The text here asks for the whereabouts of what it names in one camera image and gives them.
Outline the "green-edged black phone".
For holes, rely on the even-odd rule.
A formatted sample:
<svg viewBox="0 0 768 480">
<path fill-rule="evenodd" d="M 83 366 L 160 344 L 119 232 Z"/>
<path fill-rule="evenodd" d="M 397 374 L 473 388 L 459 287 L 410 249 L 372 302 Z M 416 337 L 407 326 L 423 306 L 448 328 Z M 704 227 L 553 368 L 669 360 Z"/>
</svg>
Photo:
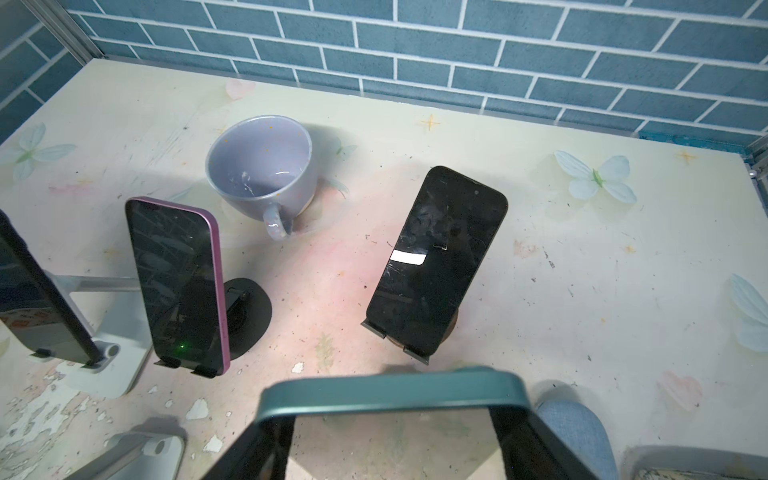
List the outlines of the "green-edged black phone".
<svg viewBox="0 0 768 480">
<path fill-rule="evenodd" d="M 522 380 L 489 367 L 316 377 L 266 388 L 210 479 L 590 479 L 534 412 Z"/>
</svg>

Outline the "white phone stand front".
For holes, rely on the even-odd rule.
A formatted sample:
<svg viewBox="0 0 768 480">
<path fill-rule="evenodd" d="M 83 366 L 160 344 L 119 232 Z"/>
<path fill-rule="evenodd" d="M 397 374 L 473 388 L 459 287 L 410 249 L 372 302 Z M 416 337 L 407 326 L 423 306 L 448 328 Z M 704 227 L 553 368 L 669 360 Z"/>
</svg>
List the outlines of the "white phone stand front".
<svg viewBox="0 0 768 480">
<path fill-rule="evenodd" d="M 184 454 L 180 436 L 146 432 L 118 434 L 107 442 L 106 450 L 82 468 L 67 474 L 73 479 L 175 479 Z"/>
</svg>

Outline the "black phone on round stand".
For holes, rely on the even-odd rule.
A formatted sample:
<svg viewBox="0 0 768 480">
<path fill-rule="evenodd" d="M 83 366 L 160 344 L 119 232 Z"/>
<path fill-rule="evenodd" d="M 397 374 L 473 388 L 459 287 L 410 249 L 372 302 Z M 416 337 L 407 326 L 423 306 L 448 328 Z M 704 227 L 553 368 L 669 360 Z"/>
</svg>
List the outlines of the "black phone on round stand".
<svg viewBox="0 0 768 480">
<path fill-rule="evenodd" d="M 507 211 L 501 192 L 448 167 L 431 168 L 365 319 L 448 320 L 459 311 Z"/>
</svg>

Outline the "black round phone stand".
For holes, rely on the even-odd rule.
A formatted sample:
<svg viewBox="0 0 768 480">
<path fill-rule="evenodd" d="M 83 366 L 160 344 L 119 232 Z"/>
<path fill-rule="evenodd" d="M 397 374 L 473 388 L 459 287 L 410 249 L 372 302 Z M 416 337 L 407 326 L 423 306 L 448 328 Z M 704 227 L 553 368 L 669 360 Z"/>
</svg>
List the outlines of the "black round phone stand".
<svg viewBox="0 0 768 480">
<path fill-rule="evenodd" d="M 410 357 L 428 365 L 430 358 L 455 329 L 459 318 L 456 310 L 448 320 L 417 321 L 405 319 L 384 321 L 365 319 L 361 325 L 380 338 L 389 339 Z"/>
</svg>

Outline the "black stand under pink phone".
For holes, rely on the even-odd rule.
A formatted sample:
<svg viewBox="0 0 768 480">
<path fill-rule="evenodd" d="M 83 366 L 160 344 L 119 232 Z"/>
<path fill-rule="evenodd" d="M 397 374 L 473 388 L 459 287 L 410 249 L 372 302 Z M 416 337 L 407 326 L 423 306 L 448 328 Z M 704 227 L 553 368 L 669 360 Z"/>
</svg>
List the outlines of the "black stand under pink phone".
<svg viewBox="0 0 768 480">
<path fill-rule="evenodd" d="M 247 353 L 266 333 L 272 318 L 267 293 L 253 280 L 224 283 L 230 358 Z"/>
</svg>

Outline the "pink-edged black phone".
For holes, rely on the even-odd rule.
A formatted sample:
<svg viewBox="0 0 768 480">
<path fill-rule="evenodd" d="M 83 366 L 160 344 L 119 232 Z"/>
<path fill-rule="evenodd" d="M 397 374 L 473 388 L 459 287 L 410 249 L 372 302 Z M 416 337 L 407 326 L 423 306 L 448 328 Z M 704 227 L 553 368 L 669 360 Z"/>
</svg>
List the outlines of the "pink-edged black phone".
<svg viewBox="0 0 768 480">
<path fill-rule="evenodd" d="M 127 200 L 125 215 L 158 364 L 224 374 L 231 354 L 214 216 L 146 196 Z"/>
</svg>

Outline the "lavender ceramic mug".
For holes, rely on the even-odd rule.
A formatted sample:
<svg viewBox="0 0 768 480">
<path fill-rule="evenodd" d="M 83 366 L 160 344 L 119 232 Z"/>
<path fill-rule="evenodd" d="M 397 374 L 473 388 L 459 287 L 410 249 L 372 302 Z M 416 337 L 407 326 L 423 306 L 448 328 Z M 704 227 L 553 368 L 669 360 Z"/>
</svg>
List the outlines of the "lavender ceramic mug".
<svg viewBox="0 0 768 480">
<path fill-rule="evenodd" d="M 318 185 L 313 141 L 297 121 L 267 115 L 241 121 L 211 146 L 205 161 L 214 190 L 243 215 L 264 223 L 275 241 L 310 205 Z"/>
</svg>

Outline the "blue glasses case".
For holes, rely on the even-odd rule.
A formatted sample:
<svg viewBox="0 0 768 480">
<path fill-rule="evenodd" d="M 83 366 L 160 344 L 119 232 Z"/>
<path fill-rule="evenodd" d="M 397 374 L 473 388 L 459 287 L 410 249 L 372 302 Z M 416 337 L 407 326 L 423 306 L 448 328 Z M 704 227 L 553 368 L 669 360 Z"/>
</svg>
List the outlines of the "blue glasses case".
<svg viewBox="0 0 768 480">
<path fill-rule="evenodd" d="M 536 412 L 598 479 L 620 478 L 607 432 L 589 408 L 576 401 L 558 399 L 540 403 Z"/>
</svg>

